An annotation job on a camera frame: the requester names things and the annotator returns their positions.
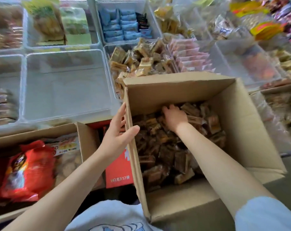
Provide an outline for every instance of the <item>person's right hand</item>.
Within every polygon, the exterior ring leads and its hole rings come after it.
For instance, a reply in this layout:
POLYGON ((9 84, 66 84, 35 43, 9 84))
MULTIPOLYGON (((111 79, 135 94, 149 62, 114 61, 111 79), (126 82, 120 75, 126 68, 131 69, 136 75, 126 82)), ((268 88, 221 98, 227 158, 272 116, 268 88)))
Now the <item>person's right hand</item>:
POLYGON ((175 133, 177 133, 177 129, 181 124, 188 123, 186 113, 173 104, 169 106, 169 109, 163 106, 163 113, 165 115, 167 127, 175 133))

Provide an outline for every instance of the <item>hand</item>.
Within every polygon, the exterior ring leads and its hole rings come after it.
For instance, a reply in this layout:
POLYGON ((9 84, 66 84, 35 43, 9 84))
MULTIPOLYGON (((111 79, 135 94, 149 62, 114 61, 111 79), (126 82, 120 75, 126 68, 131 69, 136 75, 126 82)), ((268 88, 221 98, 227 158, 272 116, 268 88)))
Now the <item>hand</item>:
POLYGON ((177 129, 181 124, 188 123, 186 113, 173 104, 169 106, 169 109, 163 106, 163 113, 165 115, 167 127, 175 133, 177 133, 177 129))
POLYGON ((111 120, 109 128, 100 145, 102 152, 111 160, 111 162, 121 155, 127 144, 132 141, 140 130, 139 126, 133 126, 126 132, 120 133, 121 127, 126 123, 125 120, 122 121, 122 118, 125 115, 125 108, 126 104, 123 103, 117 114, 111 120))

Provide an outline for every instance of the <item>cartoon print on shirt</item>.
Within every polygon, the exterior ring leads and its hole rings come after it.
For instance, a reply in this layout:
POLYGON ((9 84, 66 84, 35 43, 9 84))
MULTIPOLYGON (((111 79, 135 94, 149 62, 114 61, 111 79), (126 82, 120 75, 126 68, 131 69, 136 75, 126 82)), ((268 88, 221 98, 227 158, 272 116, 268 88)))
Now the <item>cartoon print on shirt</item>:
POLYGON ((141 222, 132 223, 128 225, 108 225, 102 224, 89 229, 89 231, 145 231, 141 222))

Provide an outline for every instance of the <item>light blue sleeve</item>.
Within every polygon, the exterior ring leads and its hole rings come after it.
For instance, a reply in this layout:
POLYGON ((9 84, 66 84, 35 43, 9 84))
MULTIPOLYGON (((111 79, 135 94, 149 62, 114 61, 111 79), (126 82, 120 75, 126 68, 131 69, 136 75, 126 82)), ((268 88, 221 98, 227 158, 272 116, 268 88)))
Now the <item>light blue sleeve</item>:
POLYGON ((269 197, 249 200, 235 215, 236 231, 291 231, 291 211, 269 197))

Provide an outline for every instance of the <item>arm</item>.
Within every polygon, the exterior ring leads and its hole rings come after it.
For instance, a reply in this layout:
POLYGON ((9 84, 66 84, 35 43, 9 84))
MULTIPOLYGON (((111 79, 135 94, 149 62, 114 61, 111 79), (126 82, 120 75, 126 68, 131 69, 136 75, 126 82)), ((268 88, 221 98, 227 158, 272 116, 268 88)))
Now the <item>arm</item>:
POLYGON ((120 128, 125 124, 125 121, 121 121, 125 114, 125 107, 124 103, 113 117, 97 151, 62 183, 3 230, 53 231, 66 228, 105 168, 123 152, 126 145, 139 132, 140 128, 134 126, 124 134, 120 134, 120 128))
POLYGON ((168 128, 180 137, 194 155, 206 179, 233 218, 254 197, 274 198, 243 166, 189 124, 184 111, 170 105, 170 109, 163 107, 163 112, 168 128))

